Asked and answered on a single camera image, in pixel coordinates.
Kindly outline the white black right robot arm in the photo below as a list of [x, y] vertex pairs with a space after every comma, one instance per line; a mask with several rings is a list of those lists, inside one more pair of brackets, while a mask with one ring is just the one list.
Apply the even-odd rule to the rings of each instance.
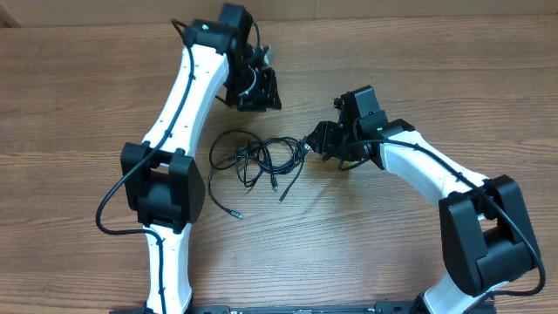
[[334, 100], [337, 121], [321, 121], [303, 146], [348, 171], [370, 161], [409, 183], [439, 210], [446, 273], [412, 301], [378, 301], [375, 313], [494, 313], [497, 296], [531, 297], [546, 285], [517, 182], [489, 178], [451, 160], [413, 125], [389, 120], [367, 85]]

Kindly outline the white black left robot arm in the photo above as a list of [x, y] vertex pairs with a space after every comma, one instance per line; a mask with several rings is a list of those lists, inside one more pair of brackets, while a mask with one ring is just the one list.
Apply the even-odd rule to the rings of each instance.
[[177, 79], [150, 131], [120, 155], [127, 202], [149, 252], [150, 291], [141, 313], [192, 310], [189, 235], [206, 191], [194, 157], [219, 89], [226, 88], [225, 104], [240, 112], [282, 107], [271, 49], [248, 43], [255, 20], [243, 6], [224, 4], [214, 22], [173, 25], [184, 44]]

